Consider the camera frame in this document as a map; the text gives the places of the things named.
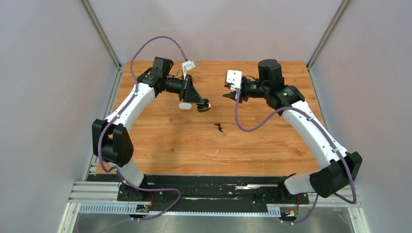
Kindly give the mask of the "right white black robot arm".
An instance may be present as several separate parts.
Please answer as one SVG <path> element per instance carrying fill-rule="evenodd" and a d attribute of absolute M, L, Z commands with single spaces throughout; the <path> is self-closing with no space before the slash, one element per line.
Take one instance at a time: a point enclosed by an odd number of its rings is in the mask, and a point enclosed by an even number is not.
<path fill-rule="evenodd" d="M 253 132 L 263 126 L 271 117 L 283 117 L 301 136 L 318 163 L 319 170 L 308 174 L 292 174 L 280 181 L 278 198 L 291 202 L 300 193 L 315 193 L 322 198 L 335 195 L 349 186 L 352 191 L 351 203 L 356 202 L 354 181 L 362 164 L 362 157 L 356 151 L 349 152 L 317 119 L 303 94 L 293 85 L 287 85 L 282 66 L 276 59 L 261 60 L 257 64 L 258 78 L 250 80 L 242 71 L 228 70 L 225 87 L 230 93 L 225 97 L 235 100 L 235 122 L 244 132 Z M 246 129 L 241 126 L 239 104 L 249 98 L 265 99 L 274 112 L 257 126 Z"/>

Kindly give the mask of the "black earbud case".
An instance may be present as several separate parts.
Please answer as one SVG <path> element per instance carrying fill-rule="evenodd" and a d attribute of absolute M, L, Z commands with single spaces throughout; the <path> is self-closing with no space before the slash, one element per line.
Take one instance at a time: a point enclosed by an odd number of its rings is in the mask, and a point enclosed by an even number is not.
<path fill-rule="evenodd" d="M 199 113 L 206 112 L 211 108 L 209 100 L 205 100 L 203 104 L 197 104 L 197 111 Z"/>

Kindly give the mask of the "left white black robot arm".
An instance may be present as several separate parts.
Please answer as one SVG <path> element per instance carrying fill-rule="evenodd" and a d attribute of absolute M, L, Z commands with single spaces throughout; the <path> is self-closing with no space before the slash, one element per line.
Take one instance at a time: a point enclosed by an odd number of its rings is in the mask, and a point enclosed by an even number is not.
<path fill-rule="evenodd" d="M 121 180 L 130 188 L 136 200 L 148 197 L 149 188 L 143 184 L 144 173 L 139 170 L 132 156 L 134 146 L 130 131 L 144 108 L 163 91 L 175 93 L 181 101 L 181 109 L 195 104 L 198 112 L 210 109 L 208 99 L 204 99 L 193 85 L 193 78 L 187 72 L 195 68 L 195 63 L 186 60 L 182 63 L 181 78 L 169 75 L 173 61 L 155 57 L 153 66 L 143 72 L 136 80 L 131 92 L 120 106 L 105 119 L 92 123 L 93 153 L 104 163 L 112 165 Z"/>

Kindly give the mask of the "white earbud charging case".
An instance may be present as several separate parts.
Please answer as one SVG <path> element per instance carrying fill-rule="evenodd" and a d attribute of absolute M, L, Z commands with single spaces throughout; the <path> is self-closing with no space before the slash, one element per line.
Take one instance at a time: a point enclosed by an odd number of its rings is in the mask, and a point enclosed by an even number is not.
<path fill-rule="evenodd" d="M 187 102 L 181 102 L 178 105 L 180 110 L 184 110 L 184 111 L 188 111 L 192 109 L 192 105 L 190 103 Z"/>

